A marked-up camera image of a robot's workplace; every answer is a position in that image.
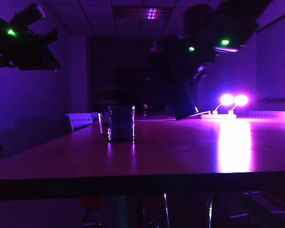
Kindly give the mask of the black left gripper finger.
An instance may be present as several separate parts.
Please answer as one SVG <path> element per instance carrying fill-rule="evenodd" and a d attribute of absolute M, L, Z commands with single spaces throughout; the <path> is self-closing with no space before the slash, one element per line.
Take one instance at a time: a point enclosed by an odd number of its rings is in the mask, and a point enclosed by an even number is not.
<path fill-rule="evenodd" d="M 59 40 L 58 30 L 52 28 L 52 30 L 44 35 L 44 43 L 49 45 Z"/>
<path fill-rule="evenodd" d="M 21 54 L 18 59 L 18 68 L 20 70 L 59 70 L 61 64 L 47 45 L 41 45 Z"/>

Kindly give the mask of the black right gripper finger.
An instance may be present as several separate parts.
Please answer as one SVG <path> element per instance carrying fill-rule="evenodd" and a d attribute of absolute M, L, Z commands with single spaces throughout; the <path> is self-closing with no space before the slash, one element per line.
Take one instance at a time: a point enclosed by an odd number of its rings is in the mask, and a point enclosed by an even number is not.
<path fill-rule="evenodd" d="M 161 57 L 161 82 L 191 80 L 199 67 L 200 61 L 191 57 Z"/>

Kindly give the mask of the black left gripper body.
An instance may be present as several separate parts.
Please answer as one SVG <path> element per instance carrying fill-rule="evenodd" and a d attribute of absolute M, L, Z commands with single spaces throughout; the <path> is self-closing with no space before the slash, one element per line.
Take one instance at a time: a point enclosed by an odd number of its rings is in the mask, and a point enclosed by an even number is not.
<path fill-rule="evenodd" d="M 17 29 L 17 36 L 16 51 L 13 58 L 13 64 L 18 66 L 18 59 L 21 54 L 24 54 L 26 51 L 46 44 L 44 43 L 45 34 L 35 33 L 28 27 L 24 26 L 16 26 L 15 28 Z"/>

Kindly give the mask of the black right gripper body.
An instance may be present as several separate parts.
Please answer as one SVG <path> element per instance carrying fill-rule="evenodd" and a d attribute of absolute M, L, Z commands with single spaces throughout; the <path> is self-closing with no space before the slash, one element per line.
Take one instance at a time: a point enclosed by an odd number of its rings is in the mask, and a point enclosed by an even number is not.
<path fill-rule="evenodd" d="M 180 65 L 199 68 L 212 64 L 216 58 L 214 50 L 217 38 L 213 35 L 198 35 L 180 39 Z"/>

